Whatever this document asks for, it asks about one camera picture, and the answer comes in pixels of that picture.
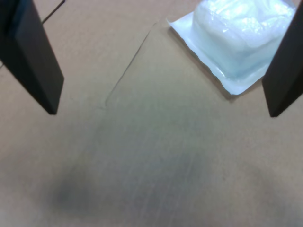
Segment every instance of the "white packaged item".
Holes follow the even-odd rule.
[[[238,95],[264,76],[295,10],[283,0],[204,0],[170,25]]]

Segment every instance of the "plastic bag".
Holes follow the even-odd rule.
[[[282,0],[204,0],[171,25],[238,95],[266,73],[294,13]]]

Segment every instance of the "brown cardboard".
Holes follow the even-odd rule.
[[[64,0],[34,0],[41,20],[46,19]]]
[[[300,4],[301,0],[293,0],[293,3],[298,6]]]
[[[135,2],[46,22],[57,116],[0,70],[0,225],[300,226],[302,99],[271,119],[260,83],[225,96],[165,21],[197,0]]]

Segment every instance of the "sealed plastic package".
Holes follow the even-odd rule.
[[[283,0],[204,0],[171,26],[238,95],[264,76],[295,10]]]

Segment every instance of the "cardboard surface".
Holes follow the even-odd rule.
[[[0,225],[301,226],[303,99],[271,119],[260,83],[222,93],[164,19],[197,0],[90,3],[45,24],[57,116],[0,69]]]
[[[301,0],[293,0],[293,3],[298,6],[300,4]]]
[[[48,17],[64,0],[34,0],[41,20]]]

